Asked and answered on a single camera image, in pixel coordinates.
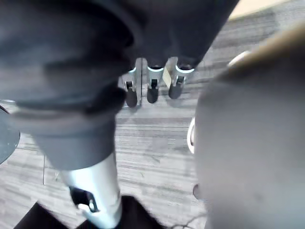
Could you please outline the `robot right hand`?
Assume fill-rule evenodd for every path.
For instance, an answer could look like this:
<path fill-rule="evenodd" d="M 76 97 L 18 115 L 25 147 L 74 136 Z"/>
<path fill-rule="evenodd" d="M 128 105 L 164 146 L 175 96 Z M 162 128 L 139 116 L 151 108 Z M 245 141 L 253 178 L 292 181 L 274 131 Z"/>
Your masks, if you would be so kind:
<path fill-rule="evenodd" d="M 82 229 L 160 229 L 118 186 L 116 115 L 133 85 L 121 76 L 147 61 L 150 80 L 178 58 L 181 86 L 211 47 L 235 0 L 3 0 L 0 96 L 9 122 L 57 169 Z"/>

